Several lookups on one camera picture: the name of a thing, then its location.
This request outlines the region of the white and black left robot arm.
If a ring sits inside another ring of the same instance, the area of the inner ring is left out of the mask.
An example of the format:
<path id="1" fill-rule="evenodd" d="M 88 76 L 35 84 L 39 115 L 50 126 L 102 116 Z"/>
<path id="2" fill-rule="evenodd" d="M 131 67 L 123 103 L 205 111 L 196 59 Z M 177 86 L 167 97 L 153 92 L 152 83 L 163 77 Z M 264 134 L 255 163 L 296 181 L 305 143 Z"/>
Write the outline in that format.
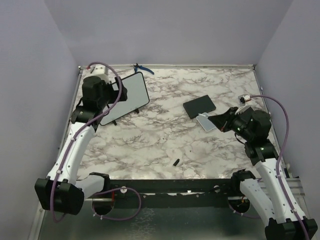
<path id="1" fill-rule="evenodd" d="M 44 210 L 77 215 L 85 199 L 94 194 L 103 198 L 111 190 L 108 174 L 92 172 L 77 180 L 81 160 L 102 118 L 115 105 L 126 101 L 127 89 L 120 77 L 115 85 L 98 76 L 86 77 L 82 97 L 71 114 L 71 124 L 65 144 L 46 178 L 36 180 L 34 188 Z"/>

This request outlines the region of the black framed whiteboard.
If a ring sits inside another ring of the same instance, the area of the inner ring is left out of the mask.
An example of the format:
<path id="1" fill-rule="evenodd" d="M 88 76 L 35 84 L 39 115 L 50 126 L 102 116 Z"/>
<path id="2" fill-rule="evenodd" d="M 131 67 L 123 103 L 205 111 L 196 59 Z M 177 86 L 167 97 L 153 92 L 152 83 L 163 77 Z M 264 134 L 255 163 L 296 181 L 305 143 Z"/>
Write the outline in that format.
<path id="1" fill-rule="evenodd" d="M 116 124 L 116 120 L 147 105 L 150 102 L 147 86 L 142 72 L 131 74 L 122 79 L 122 85 L 127 89 L 127 100 L 120 101 L 102 118 L 100 125 Z"/>

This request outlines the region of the black rectangular eraser block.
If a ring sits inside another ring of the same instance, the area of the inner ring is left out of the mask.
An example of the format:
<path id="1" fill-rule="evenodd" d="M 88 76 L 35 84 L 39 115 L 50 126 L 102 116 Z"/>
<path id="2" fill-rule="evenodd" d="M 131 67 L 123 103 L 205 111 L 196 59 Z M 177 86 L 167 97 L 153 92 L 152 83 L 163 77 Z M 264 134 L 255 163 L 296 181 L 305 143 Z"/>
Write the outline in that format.
<path id="1" fill-rule="evenodd" d="M 199 114 L 210 113 L 216 110 L 215 104 L 208 95 L 187 101 L 182 106 L 191 120 Z"/>

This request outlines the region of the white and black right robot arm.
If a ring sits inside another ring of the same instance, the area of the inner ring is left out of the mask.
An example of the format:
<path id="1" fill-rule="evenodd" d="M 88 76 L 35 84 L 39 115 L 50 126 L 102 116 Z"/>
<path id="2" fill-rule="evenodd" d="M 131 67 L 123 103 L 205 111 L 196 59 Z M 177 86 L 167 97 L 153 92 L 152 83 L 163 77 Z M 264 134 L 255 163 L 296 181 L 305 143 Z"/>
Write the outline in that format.
<path id="1" fill-rule="evenodd" d="M 208 120 L 221 132 L 233 131 L 245 140 L 247 157 L 265 186 L 263 191 L 248 170 L 233 173 L 229 189 L 244 195 L 264 223 L 268 240 L 310 240 L 318 230 L 314 219 L 307 218 L 297 203 L 284 175 L 279 156 L 268 139 L 270 115 L 250 106 L 231 107 L 225 113 L 209 116 Z"/>

